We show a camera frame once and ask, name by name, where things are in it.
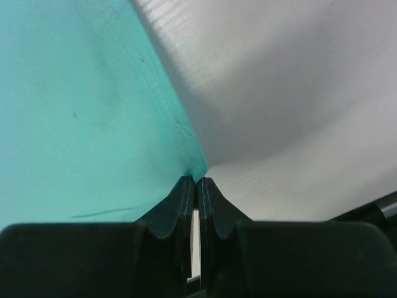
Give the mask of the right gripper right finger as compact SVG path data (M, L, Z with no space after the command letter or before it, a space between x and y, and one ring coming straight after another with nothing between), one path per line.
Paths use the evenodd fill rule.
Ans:
M215 182L197 184L208 297L395 297L396 227L255 221Z

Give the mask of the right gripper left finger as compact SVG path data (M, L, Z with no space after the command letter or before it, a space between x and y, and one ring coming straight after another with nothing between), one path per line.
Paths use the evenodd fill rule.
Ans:
M20 223L1 232L2 297L185 297L195 183L127 223Z

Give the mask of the teal t shirt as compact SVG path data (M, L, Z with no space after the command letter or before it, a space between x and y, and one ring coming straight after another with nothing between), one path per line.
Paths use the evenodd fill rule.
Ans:
M1 2L1 227L133 221L206 172L129 1Z

